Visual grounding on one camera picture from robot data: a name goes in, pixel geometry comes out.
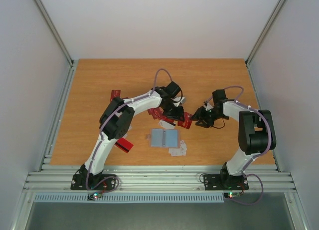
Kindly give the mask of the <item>pink leather card holder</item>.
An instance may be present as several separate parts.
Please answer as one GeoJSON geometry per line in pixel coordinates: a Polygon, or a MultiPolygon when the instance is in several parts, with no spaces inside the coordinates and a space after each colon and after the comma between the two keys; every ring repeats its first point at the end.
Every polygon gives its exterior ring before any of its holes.
{"type": "Polygon", "coordinates": [[[180,134],[175,129],[151,129],[146,135],[149,146],[153,148],[179,148],[180,134]]]}

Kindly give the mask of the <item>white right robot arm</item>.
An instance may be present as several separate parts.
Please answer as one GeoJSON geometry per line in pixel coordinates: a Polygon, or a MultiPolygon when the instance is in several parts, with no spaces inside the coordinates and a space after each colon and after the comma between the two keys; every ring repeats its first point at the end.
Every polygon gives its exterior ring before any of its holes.
{"type": "Polygon", "coordinates": [[[238,145],[235,155],[226,162],[226,172],[220,175],[221,185],[231,188],[257,158],[276,147],[277,140],[271,111],[257,110],[237,100],[220,100],[214,106],[205,103],[191,117],[197,126],[213,128],[216,120],[238,122],[238,145]]]}

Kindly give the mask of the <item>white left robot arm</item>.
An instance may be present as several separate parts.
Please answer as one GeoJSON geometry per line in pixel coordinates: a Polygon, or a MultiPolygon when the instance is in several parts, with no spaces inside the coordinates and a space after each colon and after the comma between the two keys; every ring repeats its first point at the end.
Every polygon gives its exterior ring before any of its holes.
{"type": "Polygon", "coordinates": [[[165,118],[184,121],[183,107],[175,100],[179,93],[182,94],[180,87],[155,87],[134,98],[113,98],[100,118],[99,137],[94,150],[84,163],[86,174],[83,176],[83,184],[89,189],[99,186],[98,174],[102,172],[111,149],[127,133],[136,115],[159,107],[165,118]]]}

